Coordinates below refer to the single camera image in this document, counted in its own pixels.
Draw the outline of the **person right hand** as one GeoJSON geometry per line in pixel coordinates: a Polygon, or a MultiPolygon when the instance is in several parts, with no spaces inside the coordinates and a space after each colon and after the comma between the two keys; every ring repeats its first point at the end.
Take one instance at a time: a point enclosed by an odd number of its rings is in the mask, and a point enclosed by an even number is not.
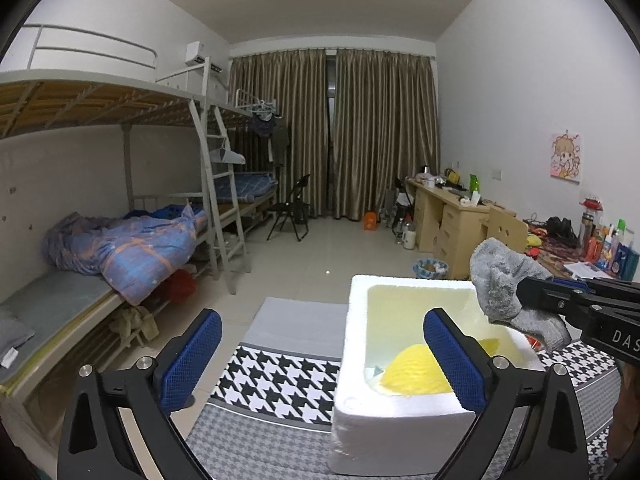
{"type": "Polygon", "coordinates": [[[620,394],[613,411],[613,420],[608,430],[608,457],[620,460],[629,450],[634,434],[639,427],[639,369],[622,363],[620,394]]]}

